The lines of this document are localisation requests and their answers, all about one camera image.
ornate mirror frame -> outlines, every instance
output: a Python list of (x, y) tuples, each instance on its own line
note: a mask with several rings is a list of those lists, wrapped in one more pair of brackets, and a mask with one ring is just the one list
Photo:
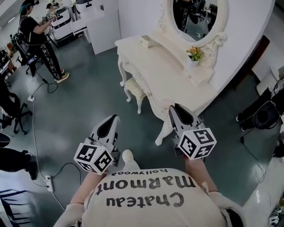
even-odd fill
[(186, 34), (180, 31), (174, 20), (173, 12), (174, 0), (162, 0), (163, 14), (158, 22), (158, 29), (169, 40), (174, 42), (184, 52), (192, 46), (201, 47), (204, 56), (200, 61), (200, 65), (205, 68), (213, 68), (217, 59), (217, 50), (223, 45), (223, 41), (227, 39), (227, 35), (223, 32), (228, 18), (228, 1), (218, 0), (218, 12), (215, 24), (208, 35), (199, 41), (188, 41), (184, 38)]

carved table leg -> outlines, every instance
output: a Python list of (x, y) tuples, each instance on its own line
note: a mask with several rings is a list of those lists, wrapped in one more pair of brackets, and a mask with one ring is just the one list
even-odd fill
[(130, 102), (131, 101), (131, 95), (130, 95), (129, 90), (128, 90), (128, 88), (126, 86), (124, 86), (124, 92), (125, 92), (125, 94), (128, 97), (128, 99), (126, 101)]
[(163, 124), (163, 128), (162, 128), (159, 136), (157, 137), (155, 144), (157, 146), (160, 146), (162, 144), (163, 138), (170, 135), (172, 131), (173, 131), (173, 127), (172, 127), (172, 124), (171, 124), (170, 119), (168, 117), (167, 121), (165, 121), (164, 124)]
[(141, 113), (141, 106), (142, 106), (142, 101), (143, 101), (144, 97), (139, 97), (139, 98), (136, 97), (136, 99), (137, 99), (137, 105), (138, 105), (138, 111), (137, 111), (138, 114)]
[(122, 76), (122, 81), (120, 82), (120, 86), (123, 87), (126, 82), (126, 72), (122, 66), (122, 58), (121, 56), (118, 56), (118, 68), (120, 71), (120, 74)]

oval mirror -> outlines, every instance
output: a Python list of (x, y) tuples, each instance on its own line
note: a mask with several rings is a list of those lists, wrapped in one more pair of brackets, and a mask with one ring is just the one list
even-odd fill
[(173, 0), (173, 14), (178, 33), (194, 42), (206, 37), (215, 24), (218, 0)]

cushioned stool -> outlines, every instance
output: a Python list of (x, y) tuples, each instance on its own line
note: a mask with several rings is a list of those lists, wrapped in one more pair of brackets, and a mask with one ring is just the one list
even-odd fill
[(138, 114), (141, 113), (141, 105), (143, 98), (146, 96), (143, 90), (139, 87), (139, 85), (136, 83), (135, 79), (132, 77), (131, 79), (127, 80), (127, 82), (124, 85), (124, 92), (127, 95), (128, 99), (127, 102), (131, 101), (131, 95), (129, 94), (129, 91), (136, 97), (137, 99), (137, 105), (138, 105)]

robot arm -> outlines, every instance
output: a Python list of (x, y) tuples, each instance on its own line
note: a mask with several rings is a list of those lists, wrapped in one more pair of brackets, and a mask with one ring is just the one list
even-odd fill
[(84, 170), (102, 175), (110, 165), (118, 165), (120, 152), (114, 143), (118, 137), (116, 129), (119, 122), (117, 115), (105, 118), (79, 145), (74, 160)]
[(198, 116), (185, 106), (170, 106), (169, 116), (177, 133), (173, 139), (176, 155), (186, 155), (189, 159), (208, 156), (217, 141), (209, 128), (205, 128)]

